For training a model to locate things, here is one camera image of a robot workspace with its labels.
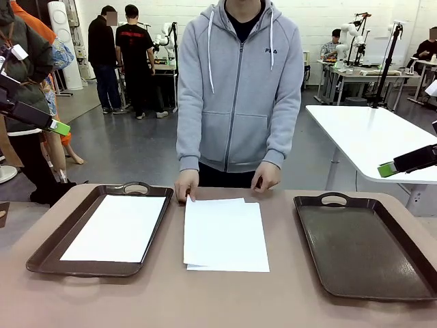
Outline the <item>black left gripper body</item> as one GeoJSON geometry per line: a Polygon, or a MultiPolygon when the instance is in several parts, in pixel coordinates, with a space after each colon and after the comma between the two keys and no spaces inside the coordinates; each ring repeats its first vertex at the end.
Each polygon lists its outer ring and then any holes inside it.
{"type": "Polygon", "coordinates": [[[6,116],[23,116],[22,104],[14,100],[20,82],[1,74],[1,114],[6,116]]]}

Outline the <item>person's left hand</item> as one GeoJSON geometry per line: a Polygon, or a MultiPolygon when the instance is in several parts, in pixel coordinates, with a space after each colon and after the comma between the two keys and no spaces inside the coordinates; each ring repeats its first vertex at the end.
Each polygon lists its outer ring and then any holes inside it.
{"type": "Polygon", "coordinates": [[[252,190],[264,193],[281,181],[281,169],[273,163],[262,161],[252,179],[252,190]]]}

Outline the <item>person's right hand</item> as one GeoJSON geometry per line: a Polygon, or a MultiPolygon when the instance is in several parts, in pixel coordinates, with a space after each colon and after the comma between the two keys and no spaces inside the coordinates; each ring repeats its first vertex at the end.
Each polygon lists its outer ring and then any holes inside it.
{"type": "Polygon", "coordinates": [[[196,169],[182,170],[174,184],[177,201],[181,204],[185,204],[188,198],[195,201],[198,186],[199,172],[196,169]]]}

